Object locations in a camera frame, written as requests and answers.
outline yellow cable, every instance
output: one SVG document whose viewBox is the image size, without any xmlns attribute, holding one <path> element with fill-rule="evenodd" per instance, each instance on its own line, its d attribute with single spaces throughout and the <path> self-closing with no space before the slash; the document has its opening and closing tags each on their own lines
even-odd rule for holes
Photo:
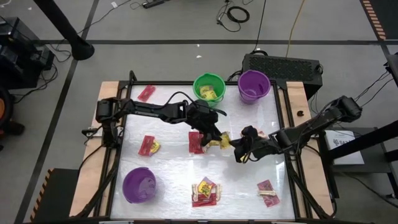
<svg viewBox="0 0 398 224">
<path fill-rule="evenodd" d="M 297 22 L 297 19 L 299 18 L 299 15 L 300 15 L 300 13 L 301 13 L 301 9 L 303 8 L 304 2 L 305 2 L 305 0 L 303 0 L 303 1 L 301 2 L 300 9 L 298 10 L 296 19 L 294 20 L 294 23 L 293 23 L 293 26 L 292 26 L 292 30 L 290 31 L 289 43 L 287 44 L 286 57 L 287 57 L 287 54 L 289 53 L 290 41 L 292 41 L 292 35 L 293 35 L 294 26 L 296 26 L 296 22 Z"/>
</svg>

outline green bucket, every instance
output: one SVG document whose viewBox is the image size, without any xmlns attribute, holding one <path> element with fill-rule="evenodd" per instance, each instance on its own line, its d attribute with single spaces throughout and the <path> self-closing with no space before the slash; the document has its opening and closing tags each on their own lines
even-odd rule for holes
<svg viewBox="0 0 398 224">
<path fill-rule="evenodd" d="M 206 100 L 200 96 L 200 87 L 205 85 L 211 85 L 214 88 L 214 92 L 217 95 L 217 98 L 213 100 Z M 193 92 L 195 96 L 201 100 L 205 100 L 210 107 L 216 106 L 217 103 L 221 102 L 224 98 L 225 94 L 225 82 L 224 80 L 216 74 L 205 73 L 204 75 L 199 76 L 193 82 Z"/>
</svg>

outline wooden table frame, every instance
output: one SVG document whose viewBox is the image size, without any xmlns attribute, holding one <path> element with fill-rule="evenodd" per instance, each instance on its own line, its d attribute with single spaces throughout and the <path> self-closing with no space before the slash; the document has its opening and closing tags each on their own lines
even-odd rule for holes
<svg viewBox="0 0 398 224">
<path fill-rule="evenodd" d="M 136 82 L 136 85 L 148 85 L 157 83 L 162 83 L 161 85 L 191 85 L 192 82 Z M 130 95 L 131 89 L 125 88 L 129 85 L 128 81 L 120 82 L 103 82 L 101 89 L 99 91 L 98 99 L 109 98 L 109 97 L 119 97 L 124 98 Z M 311 118 L 310 110 L 308 108 L 307 97 L 305 95 L 304 87 L 302 82 L 287 82 L 287 89 L 281 90 L 274 88 L 275 98 L 279 100 L 277 105 L 280 106 L 280 122 L 283 121 L 284 127 L 299 125 L 306 120 Z M 297 116 L 298 111 L 303 111 L 304 116 Z M 98 127 L 99 124 L 93 119 L 93 127 Z M 84 158 L 92 153 L 97 147 L 101 145 L 101 138 L 93 138 L 88 141 Z M 318 149 L 317 142 L 315 140 L 310 140 L 308 145 Z M 92 198 L 95 191 L 98 189 L 100 181 L 104 179 L 104 176 L 110 170 L 114 162 L 115 150 L 100 149 L 96 154 L 93 154 L 90 159 L 88 159 L 85 165 L 82 167 L 80 176 L 77 182 L 75 195 L 73 198 L 72 207 L 70 210 L 70 216 L 79 213 L 83 207 Z M 322 161 L 318 155 L 315 153 L 303 150 L 301 155 L 301 161 L 299 160 L 295 165 L 296 171 L 300 175 L 305 176 L 305 183 L 307 189 L 311 192 L 318 204 L 326 211 L 328 214 L 332 214 L 333 208 L 331 205 L 330 194 L 328 186 L 326 183 L 325 174 L 323 171 Z M 109 206 L 109 201 L 112 201 L 114 189 L 113 184 L 109 184 L 107 189 L 104 191 L 99 206 L 91 212 L 90 216 L 106 216 L 110 214 L 111 206 Z M 316 218 L 314 211 L 309 208 L 308 203 L 303 199 L 303 195 L 297 186 L 293 187 L 293 183 L 290 182 L 292 199 L 294 204 L 298 208 L 295 208 L 296 218 Z"/>
</svg>

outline red candy wrapper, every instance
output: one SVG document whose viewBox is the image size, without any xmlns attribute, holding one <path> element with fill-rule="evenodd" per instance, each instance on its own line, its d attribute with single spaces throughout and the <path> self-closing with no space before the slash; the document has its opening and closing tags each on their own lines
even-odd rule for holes
<svg viewBox="0 0 398 224">
<path fill-rule="evenodd" d="M 203 194 L 198 194 L 197 202 L 194 202 L 192 199 L 192 207 L 203 207 L 203 206 L 210 206 L 216 204 L 217 204 L 216 193 L 211 193 L 209 198 L 207 198 Z"/>
<path fill-rule="evenodd" d="M 144 89 L 144 91 L 142 91 L 142 93 L 138 96 L 138 100 L 141 100 L 142 102 L 146 102 L 149 97 L 151 96 L 151 94 L 153 94 L 155 92 L 155 87 L 153 85 L 147 85 Z"/>
<path fill-rule="evenodd" d="M 189 138 L 189 152 L 195 154 L 203 154 L 203 148 L 200 145 L 203 135 L 197 131 L 190 131 L 188 133 Z"/>
<path fill-rule="evenodd" d="M 152 147 L 154 140 L 154 136 L 145 136 L 144 140 L 142 141 L 141 148 L 138 151 L 138 154 L 142 156 L 149 156 L 150 148 Z"/>
<path fill-rule="evenodd" d="M 257 184 L 259 190 L 274 190 L 272 188 L 271 182 L 269 180 L 263 181 L 260 184 Z M 262 196 L 264 199 L 264 203 L 267 205 L 267 207 L 271 207 L 274 205 L 277 205 L 280 200 L 278 198 L 278 195 L 275 196 Z"/>
</svg>

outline table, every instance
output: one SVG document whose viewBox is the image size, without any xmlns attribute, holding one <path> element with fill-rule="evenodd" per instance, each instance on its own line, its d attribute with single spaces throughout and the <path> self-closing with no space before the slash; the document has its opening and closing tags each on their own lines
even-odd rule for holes
<svg viewBox="0 0 398 224">
<path fill-rule="evenodd" d="M 119 82 L 103 82 L 99 91 L 98 99 L 116 96 L 118 92 Z M 288 82 L 287 83 L 287 94 L 289 96 L 290 105 L 285 104 L 285 96 L 282 90 L 278 90 L 280 97 L 280 105 L 282 107 L 282 116 L 284 118 L 285 126 L 289 125 L 287 108 L 291 108 L 292 118 L 295 125 L 298 125 L 308 119 L 310 119 L 310 111 L 308 108 L 307 98 L 305 96 L 303 83 L 301 82 Z M 126 96 L 126 92 L 122 92 L 122 97 Z M 302 110 L 304 116 L 297 116 L 297 111 Z M 99 126 L 99 124 L 93 119 L 93 124 Z M 101 144 L 100 138 L 94 138 L 87 144 L 85 157 L 89 155 L 94 149 Z M 309 145 L 317 149 L 316 141 L 311 140 Z M 110 163 L 113 162 L 113 154 L 110 155 Z M 73 198 L 72 208 L 70 215 L 76 215 L 90 200 L 95 190 L 98 188 L 101 169 L 103 167 L 105 157 L 105 150 L 101 149 L 94 154 L 83 166 L 80 177 L 76 186 L 75 196 Z M 312 193 L 317 202 L 323 207 L 323 209 L 331 214 L 333 212 L 328 186 L 326 184 L 326 178 L 323 173 L 323 167 L 321 159 L 314 153 L 303 150 L 302 152 L 302 167 L 305 174 L 305 181 L 307 188 Z M 298 210 L 300 217 L 306 217 L 305 206 L 302 198 L 302 194 L 296 187 L 297 199 L 298 199 Z M 101 207 L 99 209 L 100 215 L 106 214 L 106 204 L 109 197 L 109 186 L 103 194 Z"/>
</svg>

